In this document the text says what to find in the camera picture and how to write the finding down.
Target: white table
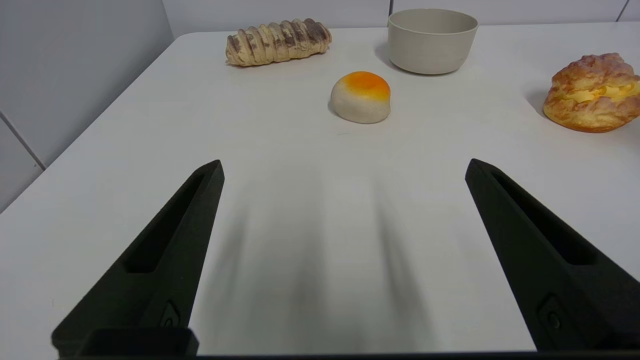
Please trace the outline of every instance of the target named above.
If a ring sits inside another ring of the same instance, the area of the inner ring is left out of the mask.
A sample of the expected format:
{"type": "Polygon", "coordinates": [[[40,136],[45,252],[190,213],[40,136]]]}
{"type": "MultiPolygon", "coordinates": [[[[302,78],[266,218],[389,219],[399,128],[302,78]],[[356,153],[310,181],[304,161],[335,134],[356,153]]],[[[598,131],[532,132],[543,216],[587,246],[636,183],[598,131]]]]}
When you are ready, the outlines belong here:
{"type": "Polygon", "coordinates": [[[190,327],[201,354],[527,350],[464,182],[497,165],[640,278],[640,122],[606,134],[540,115],[583,54],[640,70],[640,23],[483,26],[459,71],[401,72],[386,29],[320,56],[226,66],[228,33],[177,39],[0,216],[2,358],[50,334],[200,165],[226,183],[190,327]],[[392,89],[384,122],[327,108],[348,72],[392,89]]]}

